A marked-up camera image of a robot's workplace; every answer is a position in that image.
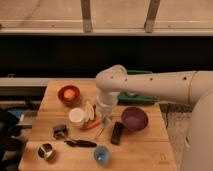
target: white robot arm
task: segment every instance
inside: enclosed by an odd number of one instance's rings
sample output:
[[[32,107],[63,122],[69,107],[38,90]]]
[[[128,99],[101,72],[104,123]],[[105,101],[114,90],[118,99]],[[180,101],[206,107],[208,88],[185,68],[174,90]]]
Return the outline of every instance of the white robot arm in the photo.
[[[194,106],[181,171],[213,170],[213,71],[128,75],[115,65],[96,76],[100,89],[96,107],[110,113],[121,91],[155,96]]]

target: red bowl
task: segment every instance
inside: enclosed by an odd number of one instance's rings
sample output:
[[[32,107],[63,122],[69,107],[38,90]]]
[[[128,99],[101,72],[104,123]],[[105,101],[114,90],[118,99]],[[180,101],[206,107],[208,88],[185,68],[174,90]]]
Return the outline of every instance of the red bowl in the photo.
[[[144,129],[148,124],[147,114],[138,107],[126,108],[121,116],[125,128],[130,131],[139,131]]]
[[[70,98],[68,96],[66,97],[66,92],[70,91],[69,93]],[[80,90],[78,87],[74,85],[67,85],[62,87],[58,91],[58,98],[59,100],[66,106],[73,106],[76,105],[79,102],[79,96],[80,96]]]

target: floor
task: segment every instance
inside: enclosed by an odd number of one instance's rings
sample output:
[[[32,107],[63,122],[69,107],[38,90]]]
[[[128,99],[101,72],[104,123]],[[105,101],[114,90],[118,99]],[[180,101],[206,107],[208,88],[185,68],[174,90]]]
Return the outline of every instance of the floor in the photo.
[[[26,104],[25,102],[0,103],[0,107],[3,109],[10,108],[10,107],[13,108],[16,106],[19,106],[21,108],[21,107],[25,107]],[[179,105],[179,104],[162,102],[160,103],[160,109],[165,121],[165,126],[167,127],[168,136],[173,148],[177,167],[179,168],[181,163],[182,152],[183,152],[185,134],[186,134],[189,120],[190,120],[192,108],[188,106]],[[24,129],[22,130],[22,134],[18,138],[26,142],[31,131],[30,125],[32,125],[35,119],[37,110],[22,109],[21,112],[22,112],[22,117],[20,118],[21,120],[20,124],[24,126]],[[11,156],[15,154],[16,153],[14,152],[7,153],[7,155],[5,155],[5,158],[10,158]],[[12,167],[9,167],[8,171],[17,171],[17,165],[13,165]]]

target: wooden tabletop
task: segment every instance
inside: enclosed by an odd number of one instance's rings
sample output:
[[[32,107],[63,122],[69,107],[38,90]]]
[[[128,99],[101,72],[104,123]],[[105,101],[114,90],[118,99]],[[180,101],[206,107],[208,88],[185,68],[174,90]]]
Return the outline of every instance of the wooden tabletop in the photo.
[[[33,124],[27,142],[20,171],[175,171],[176,164],[158,104],[140,106],[149,117],[148,126],[138,132],[123,130],[120,145],[110,143],[114,122],[120,121],[122,111],[128,107],[117,105],[112,112],[112,123],[96,140],[94,137],[101,126],[90,130],[73,127],[68,119],[71,108],[65,107],[58,99],[57,92],[65,85],[75,85],[81,91],[82,104],[89,100],[95,103],[98,89],[94,81],[50,81]],[[110,161],[99,165],[93,158],[94,148],[69,147],[63,141],[53,138],[53,126],[66,124],[69,136],[107,146]],[[56,150],[54,162],[48,163],[37,155],[39,146],[50,143]]]

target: food item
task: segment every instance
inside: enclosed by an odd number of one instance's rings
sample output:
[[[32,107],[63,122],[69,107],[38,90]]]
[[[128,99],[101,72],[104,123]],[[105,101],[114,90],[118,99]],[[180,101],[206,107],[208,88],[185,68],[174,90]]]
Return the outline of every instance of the food item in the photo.
[[[82,130],[87,130],[87,129],[91,129],[91,128],[94,128],[96,127],[97,125],[99,125],[101,123],[101,120],[99,117],[95,117],[93,121],[89,121],[88,123],[85,123],[83,126],[82,126]]]
[[[72,89],[67,89],[64,91],[64,99],[66,100],[73,100],[76,97],[76,93]]]
[[[85,122],[88,122],[89,120],[94,120],[95,111],[92,104],[88,100],[85,103],[84,111],[86,112],[87,115]]]

